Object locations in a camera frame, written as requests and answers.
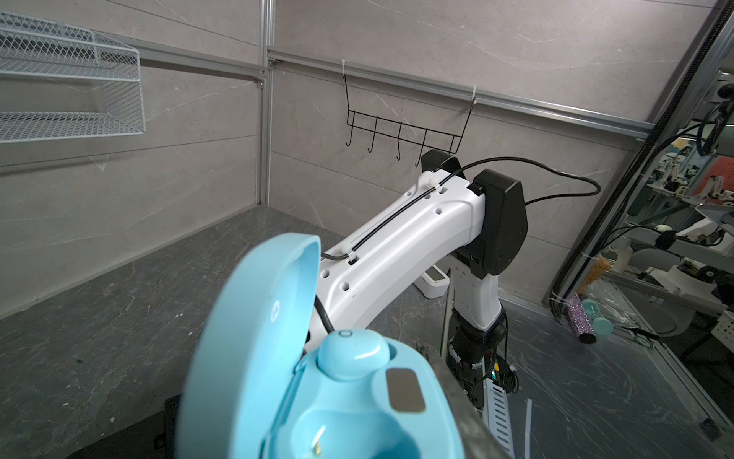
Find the white robotic arm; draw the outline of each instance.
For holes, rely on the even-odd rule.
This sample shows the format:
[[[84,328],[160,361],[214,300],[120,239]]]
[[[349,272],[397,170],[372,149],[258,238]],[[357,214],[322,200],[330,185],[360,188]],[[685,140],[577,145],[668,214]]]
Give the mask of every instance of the white robotic arm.
[[[522,185],[484,170],[463,178],[455,157],[430,151],[418,183],[390,207],[332,247],[321,260],[316,297],[335,330],[365,328],[421,273],[451,254],[442,356],[471,390],[506,335],[497,275],[528,229]],[[327,331],[314,311],[305,350]],[[477,408],[483,401],[473,400]]]
[[[344,247],[353,247],[383,220],[448,174],[445,170],[422,173],[418,183],[392,205],[327,253],[341,255]],[[469,190],[469,185],[459,176],[451,177],[441,191],[432,192],[367,240],[356,255],[358,261],[321,261],[316,295],[337,330],[365,328],[422,272],[479,235],[485,196]],[[307,351],[318,347],[327,335],[315,311],[309,332]]]

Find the wire mesh basket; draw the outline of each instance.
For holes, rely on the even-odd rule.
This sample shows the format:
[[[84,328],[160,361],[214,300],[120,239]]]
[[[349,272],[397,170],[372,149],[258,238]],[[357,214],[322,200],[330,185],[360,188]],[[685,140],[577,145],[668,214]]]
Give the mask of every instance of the wire mesh basket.
[[[103,102],[97,112],[2,111],[0,143],[145,132],[139,52],[106,35],[46,19],[0,12],[0,76],[15,83],[22,80],[24,84],[49,78],[99,82],[93,90]],[[58,88],[64,90],[69,86],[60,84]],[[12,106],[33,95],[32,87],[24,89],[17,93],[15,100],[12,95],[9,100],[3,100],[3,105]],[[78,92],[83,97],[92,90]]]

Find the cable clip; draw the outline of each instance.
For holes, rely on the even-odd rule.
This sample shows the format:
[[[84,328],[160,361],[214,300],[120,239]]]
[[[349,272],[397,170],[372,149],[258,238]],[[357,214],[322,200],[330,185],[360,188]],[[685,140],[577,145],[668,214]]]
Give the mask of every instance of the cable clip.
[[[439,181],[436,180],[435,178],[429,178],[428,185],[431,188],[435,188],[439,194],[443,192],[443,187],[441,186],[441,183],[439,183]]]
[[[341,251],[349,258],[349,261],[354,261],[357,258],[357,254],[352,250],[349,243],[345,242],[344,245],[341,246]]]

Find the teal lid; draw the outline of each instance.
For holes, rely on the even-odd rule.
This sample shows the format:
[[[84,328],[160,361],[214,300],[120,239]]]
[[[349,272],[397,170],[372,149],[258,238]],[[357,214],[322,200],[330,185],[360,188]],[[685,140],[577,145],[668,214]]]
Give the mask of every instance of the teal lid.
[[[591,300],[589,298],[585,299],[581,302],[581,306],[584,307],[584,312],[586,312],[586,315],[588,318],[593,318],[596,314],[599,313],[599,305],[596,301]]]
[[[177,457],[260,455],[301,358],[320,256],[317,236],[291,233],[260,244],[240,261],[214,305],[186,379]]]
[[[611,332],[614,331],[614,324],[609,319],[597,317],[592,320],[592,328],[594,329],[594,333],[599,336],[611,335]]]

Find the floor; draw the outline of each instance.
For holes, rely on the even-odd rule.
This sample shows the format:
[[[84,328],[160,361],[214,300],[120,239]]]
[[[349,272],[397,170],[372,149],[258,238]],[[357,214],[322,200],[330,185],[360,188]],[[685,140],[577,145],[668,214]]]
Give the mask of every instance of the floor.
[[[675,355],[681,357],[700,338],[711,336],[707,331],[701,330],[705,326],[706,319],[697,314],[693,326],[680,335],[662,338],[661,341],[670,346]],[[710,337],[686,359],[682,359],[682,362],[729,419],[734,419],[734,362],[731,352],[719,340]]]
[[[340,237],[257,207],[0,320],[0,458],[66,458],[158,413],[181,392],[210,307],[236,262],[275,234]],[[411,286],[371,324],[438,346],[445,298]],[[584,346],[550,314],[505,302],[516,456],[532,400],[533,458],[717,457],[647,350]],[[152,423],[159,423],[150,418]]]

